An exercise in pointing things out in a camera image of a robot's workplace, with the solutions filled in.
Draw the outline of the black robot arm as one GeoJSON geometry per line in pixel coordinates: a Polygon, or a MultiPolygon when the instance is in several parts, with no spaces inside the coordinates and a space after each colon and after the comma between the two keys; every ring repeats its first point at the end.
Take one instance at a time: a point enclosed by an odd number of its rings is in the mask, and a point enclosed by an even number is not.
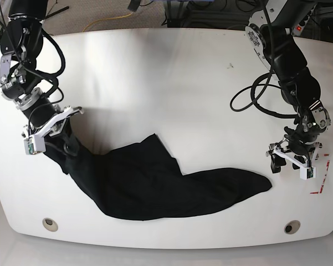
{"type": "Polygon", "coordinates": [[[271,170],[279,173],[287,161],[300,171],[300,178],[316,176],[316,159],[321,143],[317,137],[331,124],[320,96],[318,81],[311,75],[307,60],[296,45],[293,30],[312,12],[314,1],[258,1],[258,9],[249,18],[245,32],[259,59],[269,73],[259,77],[250,89],[250,98],[261,112],[280,119],[292,119],[295,129],[285,127],[280,142],[269,145],[271,170]],[[294,115],[279,114],[260,106],[255,89],[263,80],[278,80],[281,95],[294,115]]]}
{"type": "Polygon", "coordinates": [[[49,100],[54,92],[61,91],[58,77],[63,74],[66,61],[61,48],[43,29],[47,6],[47,1],[12,1],[0,39],[0,91],[28,120],[23,131],[26,154],[55,149],[64,156],[74,157],[80,146],[70,118],[82,114],[83,108],[61,108],[59,101],[49,100]],[[60,58],[60,68],[54,73],[37,69],[37,57],[45,39],[60,58]]]}

